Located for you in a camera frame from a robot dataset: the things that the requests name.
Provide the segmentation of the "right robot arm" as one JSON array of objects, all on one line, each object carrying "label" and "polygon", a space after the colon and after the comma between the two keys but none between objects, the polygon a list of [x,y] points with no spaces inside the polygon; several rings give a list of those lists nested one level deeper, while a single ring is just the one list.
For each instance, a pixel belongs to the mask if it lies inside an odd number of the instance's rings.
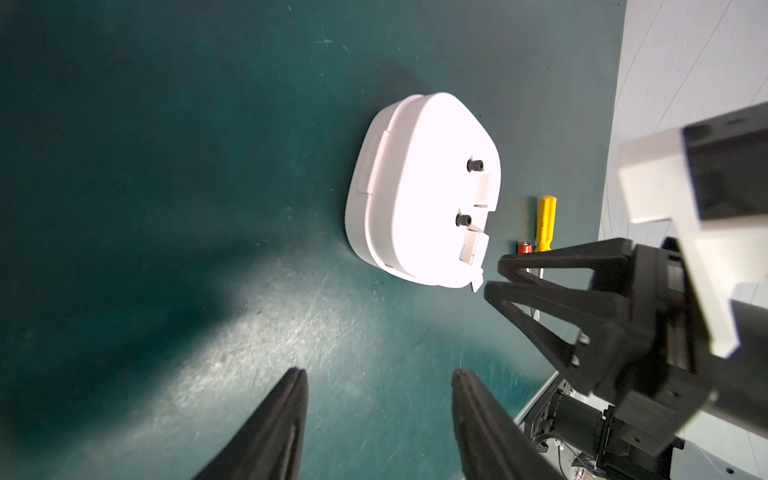
[{"label": "right robot arm", "polygon": [[767,312],[732,301],[741,343],[716,356],[674,241],[506,255],[498,270],[485,299],[576,391],[612,404],[631,445],[657,454],[700,411],[766,434]]}]

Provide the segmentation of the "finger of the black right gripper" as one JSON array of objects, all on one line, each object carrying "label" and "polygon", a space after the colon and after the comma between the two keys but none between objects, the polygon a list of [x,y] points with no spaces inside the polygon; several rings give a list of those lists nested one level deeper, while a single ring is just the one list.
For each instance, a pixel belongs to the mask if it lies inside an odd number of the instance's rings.
[{"label": "finger of the black right gripper", "polygon": [[632,267],[634,247],[629,239],[614,238],[547,252],[504,255],[498,272],[506,279],[528,281],[528,269],[589,269],[591,290],[621,293]]},{"label": "finger of the black right gripper", "polygon": [[494,281],[484,298],[571,384],[598,384],[621,346],[629,302],[609,292]]}]

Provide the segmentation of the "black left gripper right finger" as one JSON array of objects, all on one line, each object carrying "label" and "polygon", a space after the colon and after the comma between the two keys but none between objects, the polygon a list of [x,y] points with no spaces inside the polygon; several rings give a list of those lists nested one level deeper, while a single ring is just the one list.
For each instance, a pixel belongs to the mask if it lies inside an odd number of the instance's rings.
[{"label": "black left gripper right finger", "polygon": [[561,477],[472,371],[455,370],[451,387],[454,434],[466,479]]}]

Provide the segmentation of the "white square alarm clock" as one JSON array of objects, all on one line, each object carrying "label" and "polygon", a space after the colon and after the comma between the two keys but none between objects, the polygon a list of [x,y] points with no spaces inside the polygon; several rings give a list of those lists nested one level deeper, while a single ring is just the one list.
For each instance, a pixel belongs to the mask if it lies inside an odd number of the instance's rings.
[{"label": "white square alarm clock", "polygon": [[458,98],[411,95],[366,132],[345,207],[348,242],[400,279],[478,291],[501,180],[494,141]]}]

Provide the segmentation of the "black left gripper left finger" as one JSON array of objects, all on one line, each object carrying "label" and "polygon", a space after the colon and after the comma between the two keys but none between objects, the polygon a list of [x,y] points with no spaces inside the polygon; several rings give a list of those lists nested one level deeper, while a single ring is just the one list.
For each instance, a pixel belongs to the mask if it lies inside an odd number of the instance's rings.
[{"label": "black left gripper left finger", "polygon": [[308,407],[305,370],[290,368],[198,479],[296,479]]}]

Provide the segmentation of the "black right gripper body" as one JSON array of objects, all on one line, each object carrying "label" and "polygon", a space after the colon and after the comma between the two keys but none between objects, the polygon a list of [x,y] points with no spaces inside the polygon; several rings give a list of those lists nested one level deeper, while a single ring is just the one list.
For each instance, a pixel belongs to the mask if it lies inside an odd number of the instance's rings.
[{"label": "black right gripper body", "polygon": [[583,327],[565,362],[581,393],[615,408],[620,437],[651,455],[714,400],[710,335],[675,238],[659,247],[613,239],[569,247],[571,268],[592,270],[591,293],[615,313]]}]

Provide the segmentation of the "yellow handled screwdriver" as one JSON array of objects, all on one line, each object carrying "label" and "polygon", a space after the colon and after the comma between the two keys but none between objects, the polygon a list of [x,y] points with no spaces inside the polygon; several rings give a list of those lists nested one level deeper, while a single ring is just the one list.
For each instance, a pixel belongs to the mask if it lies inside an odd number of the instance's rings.
[{"label": "yellow handled screwdriver", "polygon": [[539,199],[535,251],[547,252],[551,250],[554,238],[556,222],[557,198],[544,196]]}]

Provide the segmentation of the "red AA battery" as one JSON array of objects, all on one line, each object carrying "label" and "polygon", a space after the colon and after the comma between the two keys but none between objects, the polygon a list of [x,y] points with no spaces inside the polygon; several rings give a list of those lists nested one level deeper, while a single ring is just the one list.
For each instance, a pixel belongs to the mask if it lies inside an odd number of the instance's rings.
[{"label": "red AA battery", "polygon": [[533,253],[535,250],[534,245],[531,242],[528,241],[518,241],[516,245],[516,253],[517,254],[530,254]]}]

